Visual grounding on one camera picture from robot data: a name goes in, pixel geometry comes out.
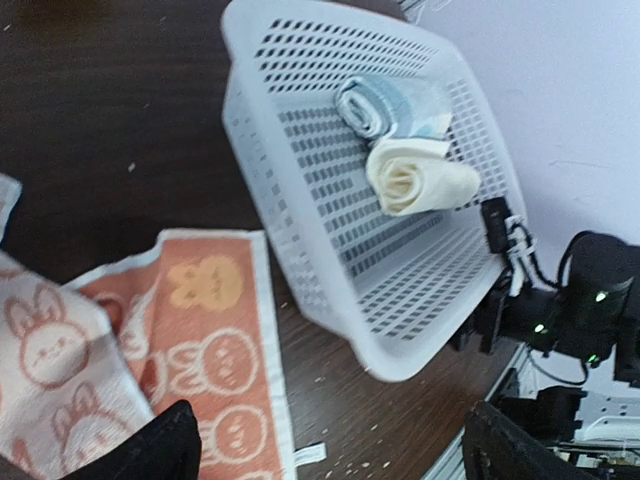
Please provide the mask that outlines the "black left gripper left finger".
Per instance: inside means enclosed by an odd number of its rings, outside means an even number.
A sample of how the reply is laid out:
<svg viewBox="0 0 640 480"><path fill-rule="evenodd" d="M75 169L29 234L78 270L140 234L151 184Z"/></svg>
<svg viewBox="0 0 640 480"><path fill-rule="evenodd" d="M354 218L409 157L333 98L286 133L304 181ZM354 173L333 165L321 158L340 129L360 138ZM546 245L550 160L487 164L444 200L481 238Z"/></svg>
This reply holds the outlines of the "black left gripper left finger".
<svg viewBox="0 0 640 480"><path fill-rule="evenodd" d="M196 480L201 437L191 404L175 402L105 456L68 474L80 480Z"/></svg>

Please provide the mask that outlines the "white towel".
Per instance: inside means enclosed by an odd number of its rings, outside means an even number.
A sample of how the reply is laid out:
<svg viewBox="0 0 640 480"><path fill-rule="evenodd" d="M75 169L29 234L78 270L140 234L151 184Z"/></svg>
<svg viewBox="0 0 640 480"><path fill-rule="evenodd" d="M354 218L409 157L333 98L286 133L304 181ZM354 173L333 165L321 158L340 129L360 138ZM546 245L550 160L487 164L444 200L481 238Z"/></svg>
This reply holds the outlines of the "white towel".
<svg viewBox="0 0 640 480"><path fill-rule="evenodd" d="M378 141L365 171L381 210L407 216L468 204L480 189L481 176L468 165L448 160L450 146L424 138Z"/></svg>

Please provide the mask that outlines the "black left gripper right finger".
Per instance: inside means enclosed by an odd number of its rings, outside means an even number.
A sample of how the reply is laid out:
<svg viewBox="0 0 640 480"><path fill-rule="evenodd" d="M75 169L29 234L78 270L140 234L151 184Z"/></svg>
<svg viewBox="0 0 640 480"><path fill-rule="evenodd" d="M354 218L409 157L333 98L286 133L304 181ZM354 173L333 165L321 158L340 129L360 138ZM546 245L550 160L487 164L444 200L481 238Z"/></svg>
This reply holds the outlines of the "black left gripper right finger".
<svg viewBox="0 0 640 480"><path fill-rule="evenodd" d="M467 479L594 479L485 401L477 402L465 418L462 451Z"/></svg>

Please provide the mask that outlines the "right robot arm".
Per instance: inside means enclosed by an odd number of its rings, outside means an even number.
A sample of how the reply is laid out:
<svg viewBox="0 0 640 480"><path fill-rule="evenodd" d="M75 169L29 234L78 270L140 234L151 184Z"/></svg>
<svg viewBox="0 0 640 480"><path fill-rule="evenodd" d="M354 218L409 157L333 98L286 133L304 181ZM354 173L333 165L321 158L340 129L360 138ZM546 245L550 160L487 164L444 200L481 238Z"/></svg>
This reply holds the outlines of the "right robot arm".
<svg viewBox="0 0 640 480"><path fill-rule="evenodd" d="M610 235L583 231L570 241L557 277L534 287L539 266L533 237L522 225L488 236L490 250L507 268L450 344L463 350L469 336L481 336L480 350L492 353L500 338L530 352L556 352L578 360L588 373L613 359L613 378L639 385L639 249Z"/></svg>

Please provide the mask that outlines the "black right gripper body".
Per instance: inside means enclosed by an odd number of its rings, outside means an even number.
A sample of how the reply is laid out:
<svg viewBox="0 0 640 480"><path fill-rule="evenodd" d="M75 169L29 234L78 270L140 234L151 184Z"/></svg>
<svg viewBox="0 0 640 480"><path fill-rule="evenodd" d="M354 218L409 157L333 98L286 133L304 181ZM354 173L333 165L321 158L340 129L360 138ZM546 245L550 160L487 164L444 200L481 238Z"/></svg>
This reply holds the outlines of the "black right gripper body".
<svg viewBox="0 0 640 480"><path fill-rule="evenodd" d="M482 353L492 353L501 338L549 352L555 343L555 294L525 287L512 297L506 290L494 288L449 339L449 345L463 351L473 334L481 337Z"/></svg>

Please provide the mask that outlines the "white plastic basket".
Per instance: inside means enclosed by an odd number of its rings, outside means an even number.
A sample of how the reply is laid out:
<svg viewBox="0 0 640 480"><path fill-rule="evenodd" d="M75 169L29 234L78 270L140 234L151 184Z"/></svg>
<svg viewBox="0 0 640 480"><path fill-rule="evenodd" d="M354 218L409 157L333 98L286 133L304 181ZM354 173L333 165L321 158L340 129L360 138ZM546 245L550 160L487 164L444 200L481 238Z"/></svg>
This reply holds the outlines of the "white plastic basket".
<svg viewBox="0 0 640 480"><path fill-rule="evenodd" d="M234 1L221 18L232 65L223 122L303 315L346 339L374 377L417 374L502 270L480 203L526 207L506 144L470 65L448 39L323 1ZM368 147L340 118L339 85L373 73L441 81L453 100L452 160L482 177L461 209L385 215Z"/></svg>

